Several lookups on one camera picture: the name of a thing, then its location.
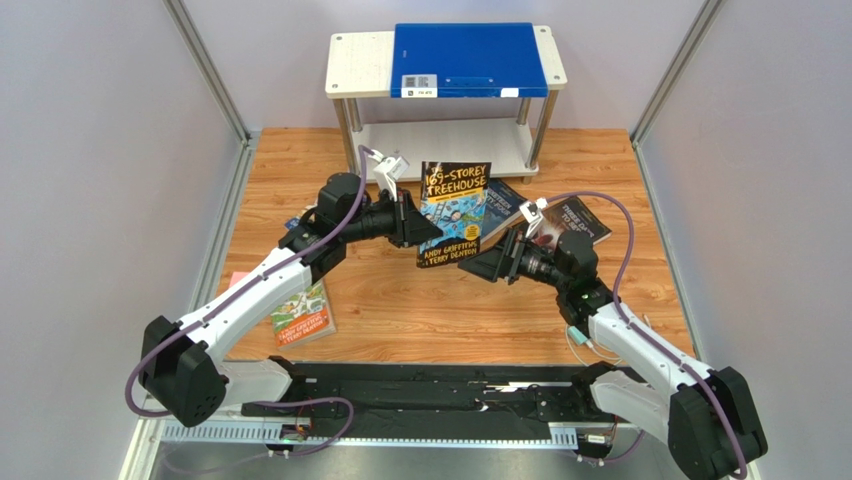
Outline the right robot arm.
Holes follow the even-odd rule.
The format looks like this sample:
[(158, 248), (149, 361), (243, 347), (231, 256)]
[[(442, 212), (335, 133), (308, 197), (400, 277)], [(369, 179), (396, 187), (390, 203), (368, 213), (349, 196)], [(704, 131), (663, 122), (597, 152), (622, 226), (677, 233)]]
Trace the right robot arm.
[(566, 231), (549, 250), (511, 228), (458, 266), (490, 282), (528, 278), (554, 287), (566, 323), (625, 360), (640, 377), (634, 380), (607, 362), (582, 370), (573, 381), (588, 409), (615, 415), (666, 444), (687, 478), (741, 476), (750, 462), (767, 454), (744, 376), (687, 355), (634, 315), (600, 279), (587, 234)]

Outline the black 169-Storey Treehouse book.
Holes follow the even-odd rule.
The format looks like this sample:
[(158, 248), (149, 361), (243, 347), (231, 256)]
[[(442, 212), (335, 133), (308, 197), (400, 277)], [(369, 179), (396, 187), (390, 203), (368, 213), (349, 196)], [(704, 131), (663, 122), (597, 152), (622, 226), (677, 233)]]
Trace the black 169-Storey Treehouse book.
[(489, 162), (422, 164), (420, 213), (441, 233), (418, 247), (419, 268), (457, 263), (480, 252), (490, 178)]

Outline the Nineteen Eighty-Four book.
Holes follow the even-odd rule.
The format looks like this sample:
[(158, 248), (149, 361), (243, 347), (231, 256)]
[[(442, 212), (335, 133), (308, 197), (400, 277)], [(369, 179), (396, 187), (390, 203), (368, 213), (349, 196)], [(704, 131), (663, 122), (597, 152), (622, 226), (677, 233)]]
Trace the Nineteen Eighty-Four book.
[(520, 207), (528, 199), (499, 178), (489, 181), (481, 241), (485, 243), (521, 216)]

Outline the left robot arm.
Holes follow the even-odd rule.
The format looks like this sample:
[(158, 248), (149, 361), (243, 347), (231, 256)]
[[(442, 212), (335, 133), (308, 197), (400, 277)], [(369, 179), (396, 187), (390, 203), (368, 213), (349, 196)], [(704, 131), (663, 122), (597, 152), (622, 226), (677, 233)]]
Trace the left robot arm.
[(315, 207), (236, 285), (175, 322), (159, 316), (147, 325), (140, 362), (125, 386), (128, 407), (194, 427), (225, 406), (282, 400), (292, 383), (290, 367), (275, 359), (229, 361), (234, 345), (338, 266), (348, 244), (383, 237), (407, 248), (441, 234), (409, 191), (383, 190), (371, 200), (364, 178), (330, 176)]

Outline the orange 78-Storey Treehouse book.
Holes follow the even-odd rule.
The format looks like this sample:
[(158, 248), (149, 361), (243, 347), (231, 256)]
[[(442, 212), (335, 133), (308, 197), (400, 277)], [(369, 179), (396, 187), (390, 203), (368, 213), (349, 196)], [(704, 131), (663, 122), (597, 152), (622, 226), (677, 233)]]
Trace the orange 78-Storey Treehouse book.
[(269, 318), (279, 350), (337, 332), (324, 280), (291, 296), (273, 310)]

